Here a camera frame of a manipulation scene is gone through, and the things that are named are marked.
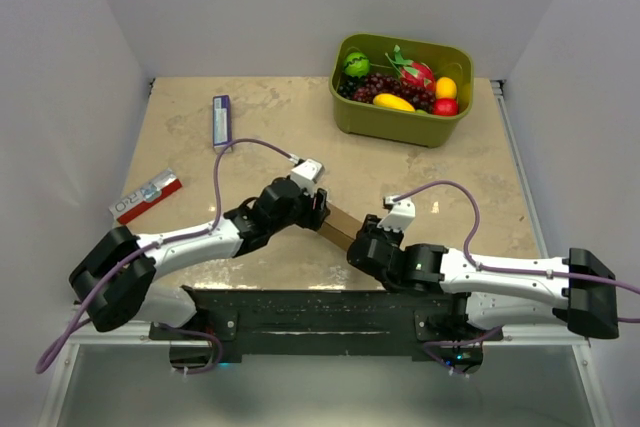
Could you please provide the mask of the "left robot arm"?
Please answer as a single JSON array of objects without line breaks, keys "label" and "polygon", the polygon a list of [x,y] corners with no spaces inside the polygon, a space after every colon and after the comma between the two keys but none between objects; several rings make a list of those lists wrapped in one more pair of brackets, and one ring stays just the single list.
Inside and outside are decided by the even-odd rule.
[{"label": "left robot arm", "polygon": [[111,229],[69,276],[77,300],[99,332],[140,319],[158,278],[209,260],[232,259],[265,247],[293,225],[319,230],[329,214],[327,191],[300,187],[292,176],[275,179],[257,197],[210,222],[163,234]]}]

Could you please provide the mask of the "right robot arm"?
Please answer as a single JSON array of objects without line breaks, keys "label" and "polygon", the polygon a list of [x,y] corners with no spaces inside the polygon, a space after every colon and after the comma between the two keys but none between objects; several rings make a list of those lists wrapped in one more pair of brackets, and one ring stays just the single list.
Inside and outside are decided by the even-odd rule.
[{"label": "right robot arm", "polygon": [[348,247],[348,263],[391,291],[448,294],[466,305],[445,316],[448,333],[469,339],[478,330],[509,324],[558,323],[579,336],[619,336],[615,276],[591,251],[565,257],[514,259],[479,256],[442,245],[403,247],[402,231],[384,229],[366,216]]}]

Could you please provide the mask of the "brown cardboard paper box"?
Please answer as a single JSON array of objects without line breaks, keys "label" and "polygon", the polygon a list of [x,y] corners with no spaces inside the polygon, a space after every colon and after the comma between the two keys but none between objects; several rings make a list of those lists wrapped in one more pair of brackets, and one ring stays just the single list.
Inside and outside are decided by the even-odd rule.
[{"label": "brown cardboard paper box", "polygon": [[331,203],[327,204],[327,209],[328,215],[317,233],[344,252],[347,252],[362,226],[362,221]]}]

